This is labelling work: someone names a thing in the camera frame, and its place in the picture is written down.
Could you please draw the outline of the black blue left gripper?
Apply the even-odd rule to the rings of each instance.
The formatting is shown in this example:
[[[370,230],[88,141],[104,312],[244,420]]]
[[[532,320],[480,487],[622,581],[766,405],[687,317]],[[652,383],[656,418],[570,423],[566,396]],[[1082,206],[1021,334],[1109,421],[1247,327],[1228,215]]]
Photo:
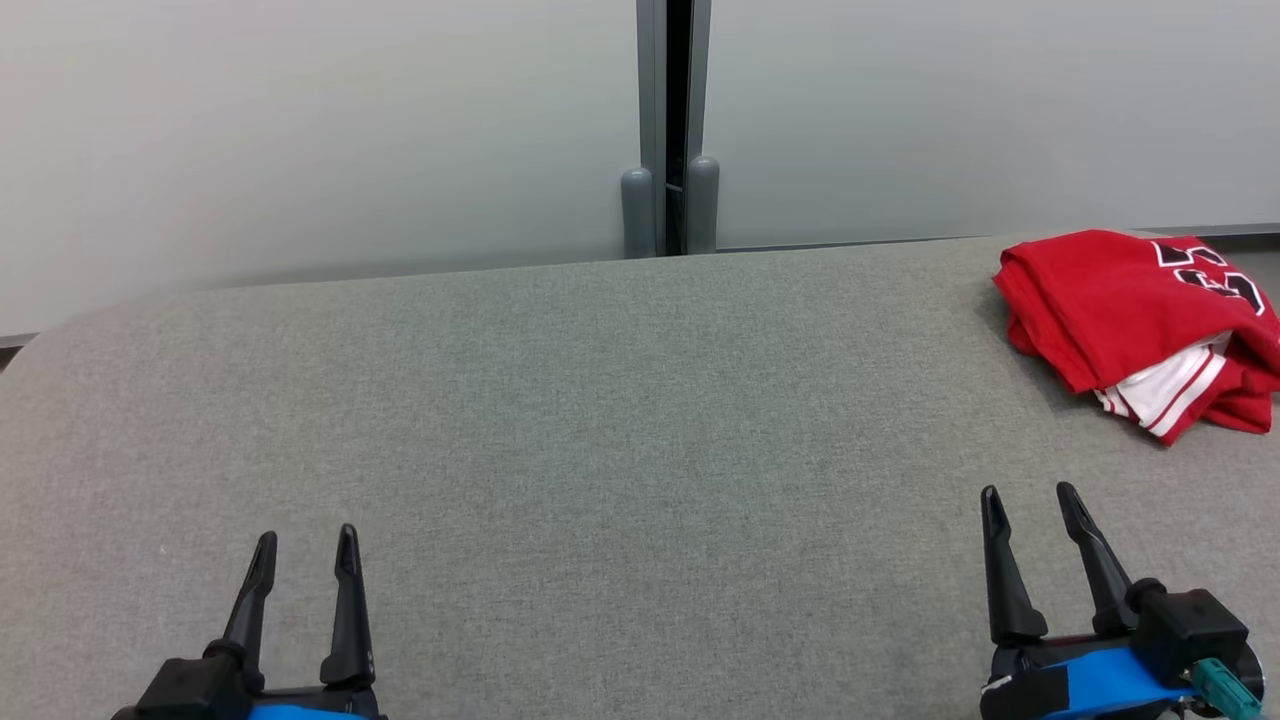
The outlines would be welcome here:
[[[247,720],[389,720],[371,687],[376,670],[358,533],[352,524],[340,527],[335,551],[338,593],[330,652],[320,667],[324,685],[264,691],[259,664],[276,550],[274,530],[259,537],[225,629],[206,646],[205,657],[229,657],[247,692],[260,693]]]

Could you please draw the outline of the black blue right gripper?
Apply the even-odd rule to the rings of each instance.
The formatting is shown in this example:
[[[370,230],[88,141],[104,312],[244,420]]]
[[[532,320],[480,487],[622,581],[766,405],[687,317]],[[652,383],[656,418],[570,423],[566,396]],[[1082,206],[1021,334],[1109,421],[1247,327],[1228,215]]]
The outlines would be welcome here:
[[[1068,537],[1085,571],[1098,635],[1043,638],[1044,615],[1030,601],[1010,544],[1011,525],[995,486],[980,492],[992,673],[980,691],[980,720],[1183,720],[1197,646],[1140,641],[1132,648],[1132,580],[1075,486],[1056,484]]]

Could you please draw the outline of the red basketball jersey white trim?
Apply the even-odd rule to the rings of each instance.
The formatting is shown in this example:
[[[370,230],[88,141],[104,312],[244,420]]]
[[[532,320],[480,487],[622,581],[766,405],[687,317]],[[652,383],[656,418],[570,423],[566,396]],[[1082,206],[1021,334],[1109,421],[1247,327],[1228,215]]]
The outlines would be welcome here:
[[[993,282],[1019,352],[1164,446],[1199,423],[1229,363],[1280,377],[1280,313],[1194,236],[1089,229],[1018,243]]]

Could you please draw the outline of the grey partition frame post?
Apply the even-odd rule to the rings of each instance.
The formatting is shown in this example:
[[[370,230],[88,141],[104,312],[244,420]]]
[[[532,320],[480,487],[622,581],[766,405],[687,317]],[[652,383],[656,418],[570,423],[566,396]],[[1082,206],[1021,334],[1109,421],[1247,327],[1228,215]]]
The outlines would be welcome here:
[[[634,0],[636,12],[639,165],[622,174],[623,255],[663,258],[667,170],[668,0]]]
[[[690,12],[684,186],[685,250],[690,255],[712,255],[717,252],[721,187],[721,165],[705,154],[712,0],[690,0]]]

